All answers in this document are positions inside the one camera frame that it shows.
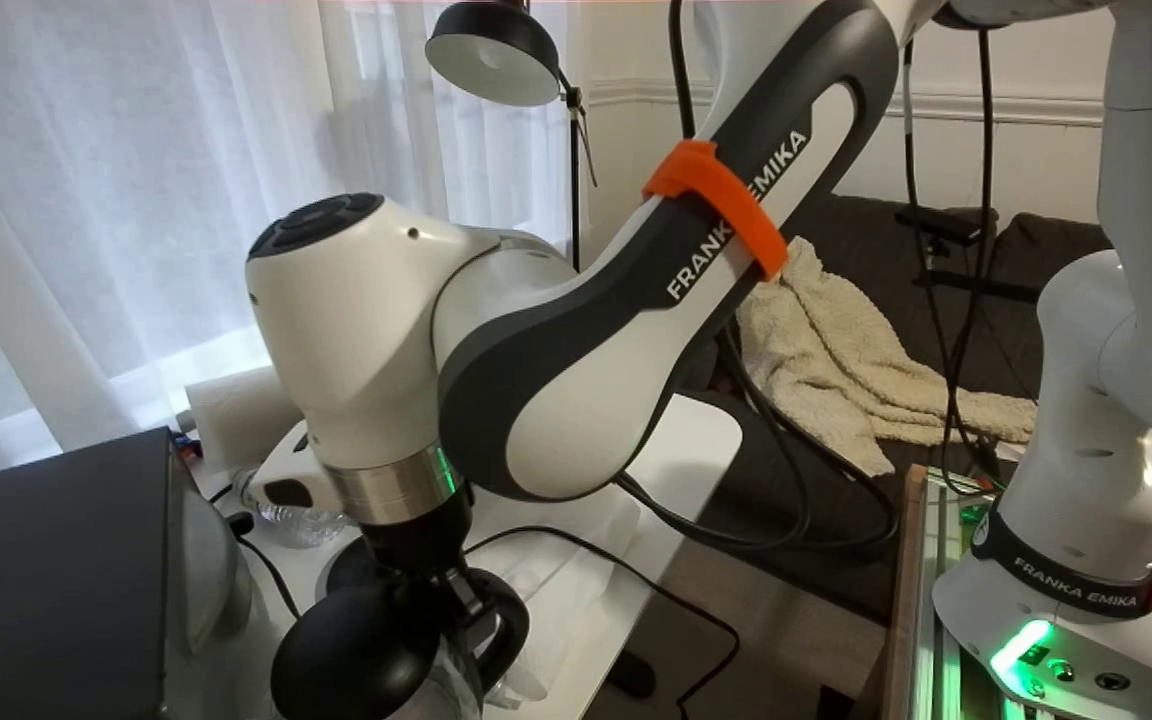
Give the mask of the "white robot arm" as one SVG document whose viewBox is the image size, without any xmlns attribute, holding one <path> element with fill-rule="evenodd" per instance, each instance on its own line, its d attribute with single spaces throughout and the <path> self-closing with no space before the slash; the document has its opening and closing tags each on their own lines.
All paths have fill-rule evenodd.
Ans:
<svg viewBox="0 0 1152 720">
<path fill-rule="evenodd" d="M 699 0 L 721 92 L 591 268 L 527 235 L 329 196 L 246 251 L 246 302 L 370 550 L 455 564 L 467 497 L 575 501 L 664 417 L 691 340 L 789 259 L 800 206 L 862 149 L 896 54 L 941 13 L 1111 22 L 1102 248 L 1035 306 L 1027 451 L 933 607 L 995 689 L 1152 720 L 1152 0 Z"/>
</svg>

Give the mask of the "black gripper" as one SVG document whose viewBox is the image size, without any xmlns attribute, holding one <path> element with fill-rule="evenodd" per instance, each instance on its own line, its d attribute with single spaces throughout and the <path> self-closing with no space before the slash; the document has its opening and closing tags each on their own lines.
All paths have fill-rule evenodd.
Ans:
<svg viewBox="0 0 1152 720">
<path fill-rule="evenodd" d="M 470 504 L 462 493 L 442 501 L 438 509 L 403 522 L 403 525 L 366 525 L 364 538 L 370 558 L 389 567 L 434 578 L 460 564 L 462 538 L 470 529 Z M 455 596 L 455 648 L 481 664 L 489 642 L 494 638 L 494 620 L 470 573 L 453 573 L 448 587 Z"/>
</svg>

